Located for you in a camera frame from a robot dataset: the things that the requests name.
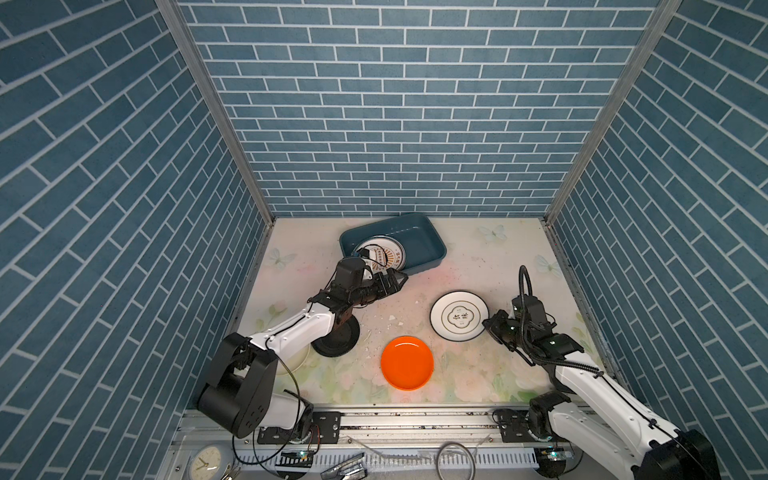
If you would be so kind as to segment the white plate quatrefoil pattern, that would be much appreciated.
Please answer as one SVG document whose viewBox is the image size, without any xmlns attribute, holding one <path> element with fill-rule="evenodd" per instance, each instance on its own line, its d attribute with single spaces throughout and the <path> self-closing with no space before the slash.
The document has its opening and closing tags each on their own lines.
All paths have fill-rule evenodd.
<svg viewBox="0 0 768 480">
<path fill-rule="evenodd" d="M 483 321 L 488 318 L 486 302 L 465 290 L 449 292 L 438 298 L 429 315 L 434 332 L 451 342 L 467 342 L 477 338 L 484 331 Z"/>
</svg>

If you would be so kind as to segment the white analog clock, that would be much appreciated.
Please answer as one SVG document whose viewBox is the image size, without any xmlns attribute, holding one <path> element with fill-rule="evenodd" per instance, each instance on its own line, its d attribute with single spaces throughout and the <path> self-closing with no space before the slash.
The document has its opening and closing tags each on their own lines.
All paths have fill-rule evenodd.
<svg viewBox="0 0 768 480">
<path fill-rule="evenodd" d="M 203 447 L 191 456 L 186 467 L 185 478 L 189 480 L 221 480 L 234 467 L 233 454 L 221 444 Z"/>
</svg>

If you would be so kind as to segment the white plate orange sunburst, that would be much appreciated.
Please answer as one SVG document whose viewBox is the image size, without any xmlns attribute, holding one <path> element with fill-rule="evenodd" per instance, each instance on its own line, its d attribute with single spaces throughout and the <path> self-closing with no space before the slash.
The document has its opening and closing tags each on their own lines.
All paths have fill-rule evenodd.
<svg viewBox="0 0 768 480">
<path fill-rule="evenodd" d="M 373 273 L 387 269 L 401 270 L 406 262 L 405 249 L 400 242 L 389 236 L 374 236 L 354 249 Z"/>
</svg>

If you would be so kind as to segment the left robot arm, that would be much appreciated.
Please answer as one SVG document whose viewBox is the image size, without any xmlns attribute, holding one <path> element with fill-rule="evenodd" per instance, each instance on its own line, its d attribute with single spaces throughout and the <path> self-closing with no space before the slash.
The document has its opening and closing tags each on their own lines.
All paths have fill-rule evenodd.
<svg viewBox="0 0 768 480">
<path fill-rule="evenodd" d="M 314 406 L 298 391 L 276 393 L 277 369 L 285 369 L 285 361 L 308 346 L 327 358 L 347 354 L 360 337 L 354 310 L 400 292 L 407 280 L 394 268 L 374 272 L 360 257 L 340 260 L 326 287 L 296 315 L 263 332 L 235 332 L 222 340 L 207 368 L 197 409 L 239 439 L 260 428 L 304 438 Z"/>
</svg>

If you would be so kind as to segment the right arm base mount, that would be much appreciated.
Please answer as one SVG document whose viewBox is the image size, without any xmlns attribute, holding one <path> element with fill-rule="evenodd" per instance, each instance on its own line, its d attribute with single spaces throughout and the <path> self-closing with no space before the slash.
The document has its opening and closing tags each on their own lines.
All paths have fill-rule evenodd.
<svg viewBox="0 0 768 480">
<path fill-rule="evenodd" d="M 528 410 L 498 408 L 491 420 L 499 430 L 503 443 L 555 443 L 565 441 L 553 430 L 550 411 L 532 407 Z"/>
</svg>

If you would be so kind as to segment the teal plastic bin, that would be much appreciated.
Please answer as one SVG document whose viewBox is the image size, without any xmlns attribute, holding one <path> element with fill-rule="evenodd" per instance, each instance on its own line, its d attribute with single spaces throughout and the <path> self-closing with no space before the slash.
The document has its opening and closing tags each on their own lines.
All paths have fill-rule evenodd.
<svg viewBox="0 0 768 480">
<path fill-rule="evenodd" d="M 439 266 L 447 254 L 446 245 L 429 218 L 410 213 L 346 230 L 339 238 L 343 256 L 357 256 L 354 249 L 374 236 L 389 236 L 402 244 L 406 262 L 399 271 L 409 276 Z"/>
</svg>

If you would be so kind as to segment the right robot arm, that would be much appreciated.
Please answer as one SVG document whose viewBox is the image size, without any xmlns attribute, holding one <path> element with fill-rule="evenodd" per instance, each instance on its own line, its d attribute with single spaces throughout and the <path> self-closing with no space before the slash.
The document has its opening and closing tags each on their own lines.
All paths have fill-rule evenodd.
<svg viewBox="0 0 768 480">
<path fill-rule="evenodd" d="M 555 330 L 533 295 L 514 298 L 485 331 L 531 366 L 543 368 L 553 390 L 529 402 L 528 434 L 566 440 L 618 479 L 717 479 L 716 453 L 697 430 L 683 431 L 633 397 L 585 348 Z"/>
</svg>

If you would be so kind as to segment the cream plate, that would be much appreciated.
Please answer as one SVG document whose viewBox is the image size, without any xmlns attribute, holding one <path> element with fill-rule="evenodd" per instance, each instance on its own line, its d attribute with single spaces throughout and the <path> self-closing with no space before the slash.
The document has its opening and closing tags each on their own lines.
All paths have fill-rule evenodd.
<svg viewBox="0 0 768 480">
<path fill-rule="evenodd" d="M 288 369 L 296 372 L 308 359 L 311 346 L 309 343 L 292 342 L 277 350 L 277 356 Z"/>
</svg>

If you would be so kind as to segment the aluminium rail frame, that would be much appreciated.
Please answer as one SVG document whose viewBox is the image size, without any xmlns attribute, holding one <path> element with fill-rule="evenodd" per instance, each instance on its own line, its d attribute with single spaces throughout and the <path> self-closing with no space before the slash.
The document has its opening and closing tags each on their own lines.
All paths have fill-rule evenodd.
<svg viewBox="0 0 768 480">
<path fill-rule="evenodd" d="M 503 443 L 491 420 L 498 408 L 521 405 L 386 408 L 326 406 L 342 414 L 337 444 L 259 445 L 256 433 L 244 439 L 196 411 L 184 415 L 158 478 L 186 479 L 192 455 L 221 444 L 233 454 L 224 479 L 321 479 L 320 474 L 365 454 L 365 479 L 618 479 L 568 441 Z"/>
</svg>

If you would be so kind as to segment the metal binder clip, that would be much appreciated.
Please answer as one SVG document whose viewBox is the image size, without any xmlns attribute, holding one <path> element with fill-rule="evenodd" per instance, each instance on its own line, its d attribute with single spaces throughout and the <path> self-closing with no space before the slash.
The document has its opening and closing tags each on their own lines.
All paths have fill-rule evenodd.
<svg viewBox="0 0 768 480">
<path fill-rule="evenodd" d="M 362 480 L 368 475 L 365 454 L 358 453 L 320 474 L 322 480 Z"/>
</svg>

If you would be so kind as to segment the black plate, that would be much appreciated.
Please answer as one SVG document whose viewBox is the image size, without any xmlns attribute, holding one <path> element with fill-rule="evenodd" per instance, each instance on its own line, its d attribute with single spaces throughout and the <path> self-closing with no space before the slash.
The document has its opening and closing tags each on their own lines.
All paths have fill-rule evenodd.
<svg viewBox="0 0 768 480">
<path fill-rule="evenodd" d="M 326 358 L 336 358 L 349 353 L 360 337 L 360 325 L 355 316 L 329 334 L 311 343 L 313 350 Z"/>
</svg>

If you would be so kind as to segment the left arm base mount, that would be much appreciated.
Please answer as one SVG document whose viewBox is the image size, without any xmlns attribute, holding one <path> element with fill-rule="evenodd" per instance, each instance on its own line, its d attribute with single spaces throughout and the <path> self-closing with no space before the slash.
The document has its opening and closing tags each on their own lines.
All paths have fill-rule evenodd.
<svg viewBox="0 0 768 480">
<path fill-rule="evenodd" d="M 311 417 L 303 415 L 298 427 L 260 428 L 257 431 L 256 442 L 259 445 L 282 445 L 286 442 L 306 443 L 311 440 L 314 444 L 337 444 L 341 418 L 340 411 L 314 411 Z"/>
</svg>

